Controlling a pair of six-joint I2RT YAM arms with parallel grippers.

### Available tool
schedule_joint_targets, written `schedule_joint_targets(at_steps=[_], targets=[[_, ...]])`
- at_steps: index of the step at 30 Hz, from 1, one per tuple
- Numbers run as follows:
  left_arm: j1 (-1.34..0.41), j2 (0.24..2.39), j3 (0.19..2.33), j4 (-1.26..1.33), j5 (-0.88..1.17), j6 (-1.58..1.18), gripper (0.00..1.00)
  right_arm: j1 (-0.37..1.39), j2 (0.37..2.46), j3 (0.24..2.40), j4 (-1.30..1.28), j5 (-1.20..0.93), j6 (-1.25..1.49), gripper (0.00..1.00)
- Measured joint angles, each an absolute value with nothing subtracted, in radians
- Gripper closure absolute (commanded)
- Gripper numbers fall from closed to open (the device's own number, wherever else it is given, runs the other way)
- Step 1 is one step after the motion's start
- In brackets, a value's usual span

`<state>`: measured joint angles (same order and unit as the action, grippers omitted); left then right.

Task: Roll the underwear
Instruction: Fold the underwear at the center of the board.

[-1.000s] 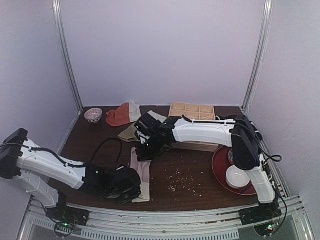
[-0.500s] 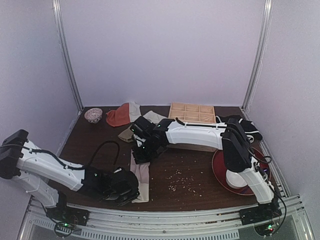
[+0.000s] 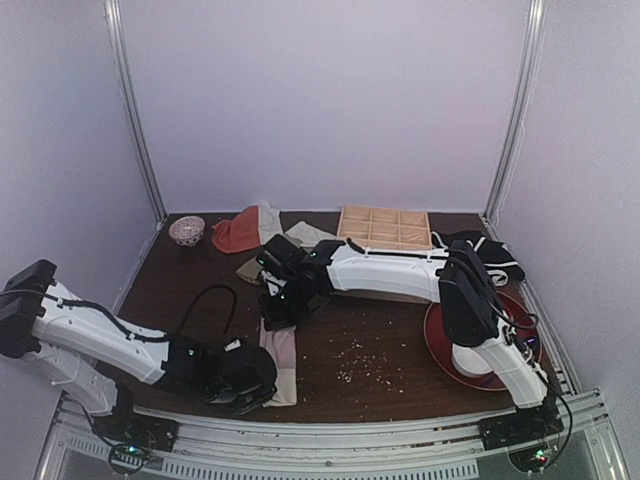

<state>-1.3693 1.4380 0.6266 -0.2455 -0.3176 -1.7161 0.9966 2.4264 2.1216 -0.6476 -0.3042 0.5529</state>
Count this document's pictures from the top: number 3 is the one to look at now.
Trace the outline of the mauve and cream underwear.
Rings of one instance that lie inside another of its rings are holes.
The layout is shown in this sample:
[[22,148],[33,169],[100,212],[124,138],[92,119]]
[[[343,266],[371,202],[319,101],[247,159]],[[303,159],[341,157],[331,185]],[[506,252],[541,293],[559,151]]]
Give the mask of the mauve and cream underwear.
[[271,355],[277,370],[276,392],[265,407],[295,406],[298,402],[296,328],[267,331],[261,325],[259,345]]

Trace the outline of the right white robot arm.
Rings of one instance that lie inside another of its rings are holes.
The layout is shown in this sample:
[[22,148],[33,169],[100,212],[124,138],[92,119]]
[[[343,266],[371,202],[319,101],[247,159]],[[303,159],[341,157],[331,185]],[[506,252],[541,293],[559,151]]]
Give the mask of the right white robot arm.
[[527,324],[507,312],[468,243],[456,240],[429,251],[375,250],[347,238],[304,249],[276,235],[261,248],[257,262],[278,284],[260,298],[268,330],[298,325],[337,292],[406,295],[439,305],[446,338],[479,356],[515,406],[510,414],[480,420],[485,449],[571,434],[573,420],[560,416],[567,402],[519,336]]

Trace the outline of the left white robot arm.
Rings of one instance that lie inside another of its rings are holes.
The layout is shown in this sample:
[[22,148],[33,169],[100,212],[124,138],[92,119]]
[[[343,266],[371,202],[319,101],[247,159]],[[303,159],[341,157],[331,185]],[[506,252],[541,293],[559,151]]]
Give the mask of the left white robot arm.
[[179,332],[127,322],[106,307],[74,296],[38,260],[1,291],[1,354],[38,364],[49,381],[102,428],[131,422],[133,395],[100,374],[96,360],[161,392],[242,415],[276,392],[277,368],[262,347],[233,340],[210,347]]

